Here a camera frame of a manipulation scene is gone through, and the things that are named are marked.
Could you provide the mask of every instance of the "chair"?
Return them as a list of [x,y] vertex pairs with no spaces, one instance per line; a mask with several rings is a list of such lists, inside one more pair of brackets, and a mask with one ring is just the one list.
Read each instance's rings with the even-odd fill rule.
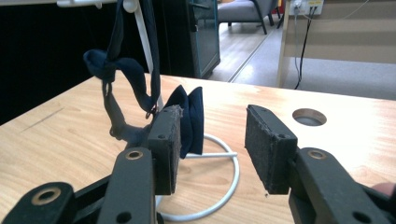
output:
[[274,25],[271,11],[277,7],[278,0],[234,0],[218,8],[218,23],[228,22],[260,22],[264,33],[264,16],[267,15],[271,25]]

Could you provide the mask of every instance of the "wooden table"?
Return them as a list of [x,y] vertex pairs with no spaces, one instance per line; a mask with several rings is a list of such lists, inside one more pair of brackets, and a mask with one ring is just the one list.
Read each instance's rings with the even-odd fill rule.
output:
[[[163,99],[179,84],[187,92],[204,88],[205,132],[238,153],[240,181],[231,200],[217,213],[192,223],[292,223],[288,196],[265,196],[262,182],[244,148],[246,108],[272,110],[299,137],[299,147],[331,152],[356,181],[372,186],[396,182],[396,102],[304,91],[162,76]],[[136,105],[126,79],[114,92],[129,124],[143,126],[145,112]],[[318,127],[304,126],[294,110],[314,108],[327,117]],[[91,78],[0,127],[0,219],[30,189],[64,181],[75,190],[109,175],[125,142],[112,138],[103,107],[100,80]],[[205,142],[205,152],[222,149]],[[230,159],[184,160],[177,192],[161,211],[189,214],[215,203],[230,187]]]

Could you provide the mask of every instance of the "navy blue cloth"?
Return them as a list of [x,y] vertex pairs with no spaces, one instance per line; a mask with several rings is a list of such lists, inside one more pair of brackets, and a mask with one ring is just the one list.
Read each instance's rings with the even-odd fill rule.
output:
[[[153,114],[155,116],[156,104],[161,93],[160,59],[152,2],[145,0],[141,3],[145,24],[148,27],[148,42],[153,60],[150,83],[151,96],[147,94],[143,67],[135,59],[118,58],[123,39],[122,0],[118,0],[117,3],[115,24],[107,51],[91,49],[83,56],[90,73],[102,79],[104,105],[112,125],[110,134],[119,140],[127,141],[128,147],[137,147],[143,144],[149,133],[150,125],[139,128],[125,122],[121,109],[112,93],[111,83],[115,81],[116,70],[120,69],[126,76],[134,90],[137,102],[148,115]],[[180,158],[185,158],[189,152],[202,154],[204,142],[202,88],[197,88],[190,95],[187,95],[181,86],[177,87],[166,104],[166,106],[169,105],[180,105],[183,108],[183,117],[180,120],[182,144]]]

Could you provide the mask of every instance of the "electrical cord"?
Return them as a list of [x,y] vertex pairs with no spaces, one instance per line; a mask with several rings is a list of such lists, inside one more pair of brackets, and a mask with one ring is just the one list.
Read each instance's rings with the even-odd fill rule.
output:
[[298,51],[298,35],[297,35],[297,16],[299,14],[300,9],[295,8],[294,9],[294,34],[295,34],[295,49],[294,49],[294,66],[297,70],[297,76],[300,78],[300,69],[298,68],[297,65],[297,51]]
[[[313,18],[315,15],[315,11],[317,10],[318,7],[311,7],[309,8],[309,18]],[[298,89],[298,87],[300,86],[301,80],[303,79],[303,59],[304,59],[304,53],[305,53],[305,46],[306,46],[306,39],[308,38],[308,32],[309,32],[309,27],[311,27],[311,21],[312,20],[308,20],[308,23],[306,25],[306,32],[305,32],[305,39],[304,39],[304,44],[303,44],[303,50],[301,53],[301,58],[300,58],[300,71],[298,74],[298,82],[297,85],[294,87],[295,90]]]

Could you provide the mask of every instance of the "power outlet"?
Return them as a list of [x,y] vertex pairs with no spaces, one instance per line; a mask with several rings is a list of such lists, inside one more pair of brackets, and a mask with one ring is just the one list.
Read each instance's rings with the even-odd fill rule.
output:
[[320,15],[323,8],[324,0],[291,0],[290,1],[290,13],[289,15],[294,16],[295,13],[298,15],[309,15],[311,7],[316,7],[315,15]]

